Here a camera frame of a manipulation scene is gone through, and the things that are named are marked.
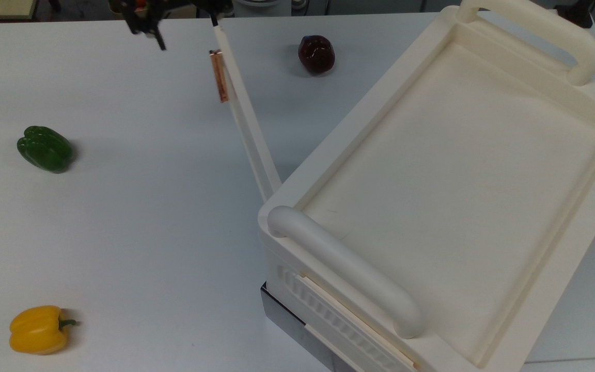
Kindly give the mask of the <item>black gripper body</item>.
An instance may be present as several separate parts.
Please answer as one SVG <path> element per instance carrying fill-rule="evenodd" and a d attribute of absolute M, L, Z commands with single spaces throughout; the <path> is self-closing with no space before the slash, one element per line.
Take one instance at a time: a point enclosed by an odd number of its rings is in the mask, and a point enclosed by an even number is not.
<path fill-rule="evenodd" d="M 215 19 L 233 11 L 232 1 L 109 1 L 111 10 L 122 15 L 135 35 L 158 36 L 160 21 L 172 10 L 186 6 L 194 6 Z"/>

